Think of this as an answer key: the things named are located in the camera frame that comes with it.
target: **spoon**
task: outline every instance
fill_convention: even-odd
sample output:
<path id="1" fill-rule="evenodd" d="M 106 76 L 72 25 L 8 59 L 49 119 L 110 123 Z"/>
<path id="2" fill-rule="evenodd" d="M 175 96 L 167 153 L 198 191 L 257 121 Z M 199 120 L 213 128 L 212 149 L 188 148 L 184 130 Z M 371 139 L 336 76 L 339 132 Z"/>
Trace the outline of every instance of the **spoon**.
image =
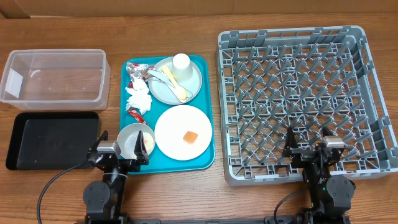
<path id="1" fill-rule="evenodd" d="M 162 66 L 162 71 L 166 74 L 167 78 L 169 78 L 169 80 L 173 83 L 174 88 L 175 88 L 175 93 L 176 96 L 178 98 L 180 98 L 181 100 L 185 100 L 187 98 L 187 91 L 180 87 L 177 82 L 175 81 L 172 72 L 170 71 L 170 69 L 168 68 L 167 65 L 163 65 Z"/>

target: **wooden table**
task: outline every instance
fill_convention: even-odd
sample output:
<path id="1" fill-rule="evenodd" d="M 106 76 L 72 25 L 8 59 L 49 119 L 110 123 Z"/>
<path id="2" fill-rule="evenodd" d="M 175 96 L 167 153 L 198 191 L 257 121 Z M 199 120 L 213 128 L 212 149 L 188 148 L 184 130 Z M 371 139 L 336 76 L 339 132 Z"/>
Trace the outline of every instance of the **wooden table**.
<path id="1" fill-rule="evenodd" d="M 15 49 L 103 49 L 111 66 L 108 108 L 98 111 L 111 139 L 119 132 L 120 69 L 134 57 L 198 54 L 208 62 L 216 159 L 207 170 L 130 177 L 124 211 L 162 220 L 262 218 L 302 184 L 230 187 L 224 181 L 220 103 L 216 84 L 217 36 L 224 30 L 359 25 L 364 28 L 395 133 L 398 133 L 398 14 L 269 14 L 265 16 L 109 17 L 0 21 L 0 67 Z M 12 125 L 19 110 L 0 104 L 0 223 L 37 223 L 44 185 L 59 171 L 10 171 L 5 167 Z M 44 223 L 82 221 L 84 188 L 100 180 L 95 169 L 74 170 L 53 183 L 42 202 Z M 398 174 L 356 181 L 348 215 L 353 223 L 398 223 Z M 310 206 L 308 194 L 290 199 L 279 214 Z"/>

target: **dish rack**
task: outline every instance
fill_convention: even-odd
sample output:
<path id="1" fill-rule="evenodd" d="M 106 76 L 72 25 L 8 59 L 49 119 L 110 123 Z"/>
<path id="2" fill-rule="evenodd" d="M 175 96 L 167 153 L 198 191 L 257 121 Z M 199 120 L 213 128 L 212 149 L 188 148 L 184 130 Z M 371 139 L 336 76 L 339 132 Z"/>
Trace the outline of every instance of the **dish rack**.
<path id="1" fill-rule="evenodd" d="M 358 26 L 241 30 L 218 36 L 224 176 L 231 185 L 301 181 L 281 157 L 293 127 L 312 150 L 327 126 L 346 143 L 331 175 L 398 170 L 398 148 L 366 35 Z"/>

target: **translucent plastic container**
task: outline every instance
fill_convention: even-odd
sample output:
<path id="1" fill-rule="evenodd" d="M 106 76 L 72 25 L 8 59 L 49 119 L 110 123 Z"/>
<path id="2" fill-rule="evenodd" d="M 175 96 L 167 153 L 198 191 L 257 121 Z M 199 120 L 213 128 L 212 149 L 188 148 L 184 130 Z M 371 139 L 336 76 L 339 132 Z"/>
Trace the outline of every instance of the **translucent plastic container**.
<path id="1" fill-rule="evenodd" d="M 103 110 L 110 74 L 103 50 L 14 50 L 0 101 L 22 110 Z"/>

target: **round plate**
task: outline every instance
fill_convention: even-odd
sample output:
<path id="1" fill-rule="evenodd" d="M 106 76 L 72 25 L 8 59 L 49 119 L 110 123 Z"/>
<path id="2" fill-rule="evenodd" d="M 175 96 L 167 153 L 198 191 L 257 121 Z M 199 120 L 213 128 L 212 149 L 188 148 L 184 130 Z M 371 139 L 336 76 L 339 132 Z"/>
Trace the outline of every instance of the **round plate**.
<path id="1" fill-rule="evenodd" d="M 138 132 L 143 131 L 149 133 L 155 141 L 155 133 L 151 130 L 150 127 L 136 123 L 136 124 L 129 124 L 122 129 L 122 131 L 118 135 L 118 144 L 120 147 L 120 155 L 123 156 L 125 159 L 136 159 L 137 156 L 134 154 L 134 148 L 137 142 Z"/>
<path id="2" fill-rule="evenodd" d="M 173 63 L 173 57 L 165 58 L 159 61 L 155 65 L 155 69 L 158 71 L 162 71 L 161 67 L 163 65 L 167 65 L 171 71 Z M 181 87 L 184 87 L 186 90 L 189 90 L 192 93 L 191 98 L 187 98 L 188 103 L 190 100 L 194 99 L 194 97 L 199 93 L 202 77 L 201 72 L 198 66 L 192 63 L 193 73 L 192 76 L 184 81 L 178 82 Z M 168 88 L 168 86 L 157 80 L 148 80 L 148 86 L 150 92 L 153 94 L 155 98 L 159 101 L 166 103 L 168 105 L 181 105 L 182 103 L 178 100 L 178 98 L 173 94 L 173 92 Z"/>
<path id="3" fill-rule="evenodd" d="M 193 144 L 183 140 L 187 131 L 198 134 Z M 172 159 L 186 161 L 200 156 L 209 146 L 212 136 L 213 129 L 206 114 L 193 106 L 174 106 L 156 122 L 156 144 Z"/>

